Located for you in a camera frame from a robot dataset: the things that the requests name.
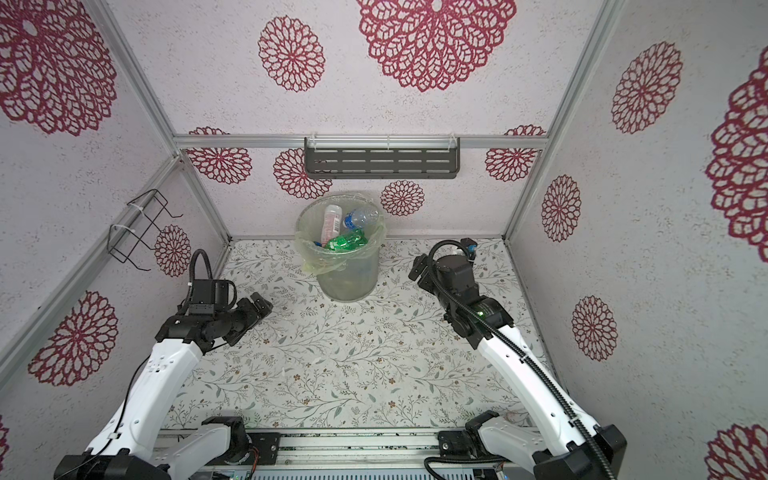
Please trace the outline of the green bottle yellow cap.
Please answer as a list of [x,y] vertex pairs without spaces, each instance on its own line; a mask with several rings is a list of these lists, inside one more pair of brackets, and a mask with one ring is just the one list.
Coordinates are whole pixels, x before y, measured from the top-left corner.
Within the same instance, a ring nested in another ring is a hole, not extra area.
[[351,252],[368,244],[368,238],[362,229],[354,229],[330,239],[324,246],[332,252]]

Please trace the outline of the clear bottle blue label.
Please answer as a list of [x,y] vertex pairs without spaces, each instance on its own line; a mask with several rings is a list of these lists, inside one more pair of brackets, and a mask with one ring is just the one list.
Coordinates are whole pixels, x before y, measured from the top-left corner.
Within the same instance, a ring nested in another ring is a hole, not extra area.
[[375,206],[364,205],[347,213],[343,225],[348,230],[366,229],[375,225],[379,217],[380,212]]

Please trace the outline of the clear bottle red cap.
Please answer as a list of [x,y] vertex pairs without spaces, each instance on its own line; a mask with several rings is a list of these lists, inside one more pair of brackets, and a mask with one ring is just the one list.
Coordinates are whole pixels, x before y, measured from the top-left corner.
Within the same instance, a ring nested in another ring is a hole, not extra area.
[[320,237],[322,246],[325,246],[329,241],[340,235],[343,217],[343,210],[340,206],[336,204],[326,206]]

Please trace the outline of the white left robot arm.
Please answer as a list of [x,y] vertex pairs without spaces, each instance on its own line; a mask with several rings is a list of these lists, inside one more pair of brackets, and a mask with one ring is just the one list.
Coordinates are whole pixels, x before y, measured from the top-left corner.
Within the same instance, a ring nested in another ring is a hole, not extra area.
[[199,279],[155,336],[123,403],[80,455],[67,455],[56,479],[188,479],[212,461],[239,464],[253,452],[239,416],[214,416],[165,453],[155,444],[185,380],[204,355],[234,346],[272,313],[260,294],[239,298],[229,280]]

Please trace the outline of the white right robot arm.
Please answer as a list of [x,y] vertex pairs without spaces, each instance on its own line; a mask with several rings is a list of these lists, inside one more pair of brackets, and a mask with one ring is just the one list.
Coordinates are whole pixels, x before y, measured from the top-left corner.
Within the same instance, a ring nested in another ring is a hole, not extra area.
[[470,257],[422,254],[409,277],[437,298],[445,321],[496,369],[534,422],[526,429],[484,412],[450,437],[441,461],[508,461],[536,479],[617,478],[624,435],[600,425],[545,370],[506,309],[480,293]]

